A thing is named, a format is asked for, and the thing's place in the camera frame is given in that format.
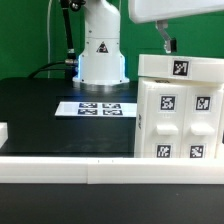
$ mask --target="white block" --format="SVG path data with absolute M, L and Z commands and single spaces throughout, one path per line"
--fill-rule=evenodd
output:
M 138 75 L 224 83 L 224 59 L 140 55 Z
M 180 156 L 186 94 L 172 80 L 139 79 L 135 157 Z
M 181 157 L 214 158 L 223 100 L 222 86 L 189 86 Z
M 222 101 L 222 85 L 141 77 L 135 157 L 214 158 Z
M 8 139 L 7 123 L 0 123 L 0 148 Z
M 219 122 L 219 132 L 217 137 L 217 147 L 216 147 L 216 158 L 224 159 L 224 144 L 223 144 L 223 135 L 224 135 L 224 100 L 222 102 L 221 117 Z

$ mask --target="white edge rail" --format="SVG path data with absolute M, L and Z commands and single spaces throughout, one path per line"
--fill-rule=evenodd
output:
M 224 184 L 213 159 L 0 157 L 0 183 Z

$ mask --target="black tabletop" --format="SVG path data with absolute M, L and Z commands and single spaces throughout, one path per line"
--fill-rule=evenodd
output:
M 0 122 L 8 123 L 1 155 L 133 157 L 135 118 L 55 117 L 60 101 L 136 103 L 137 83 L 93 92 L 60 79 L 0 81 Z
M 63 80 L 0 81 L 1 155 L 133 156 L 134 118 L 54 116 L 64 101 L 136 102 L 137 84 L 102 94 Z M 1 224 L 222 224 L 223 185 L 0 184 Z

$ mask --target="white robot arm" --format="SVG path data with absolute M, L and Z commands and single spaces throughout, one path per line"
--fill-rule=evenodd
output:
M 171 39 L 165 29 L 167 19 L 221 11 L 224 0 L 129 0 L 129 15 L 135 23 L 156 22 L 156 28 L 165 40 L 166 53 L 177 51 L 176 39 Z

